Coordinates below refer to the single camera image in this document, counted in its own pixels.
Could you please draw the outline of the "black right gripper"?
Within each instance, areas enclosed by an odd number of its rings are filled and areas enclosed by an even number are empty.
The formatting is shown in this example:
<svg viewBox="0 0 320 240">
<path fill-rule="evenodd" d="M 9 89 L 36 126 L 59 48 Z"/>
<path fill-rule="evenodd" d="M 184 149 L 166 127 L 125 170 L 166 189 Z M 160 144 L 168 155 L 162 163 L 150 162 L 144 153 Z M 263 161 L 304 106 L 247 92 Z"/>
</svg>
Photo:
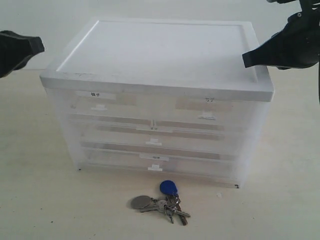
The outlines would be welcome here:
<svg viewBox="0 0 320 240">
<path fill-rule="evenodd" d="M 258 48 L 242 55 L 246 68 L 272 66 L 306 69 L 320 60 L 320 2 L 300 0 L 301 10 L 288 17 L 284 28 Z"/>
</svg>

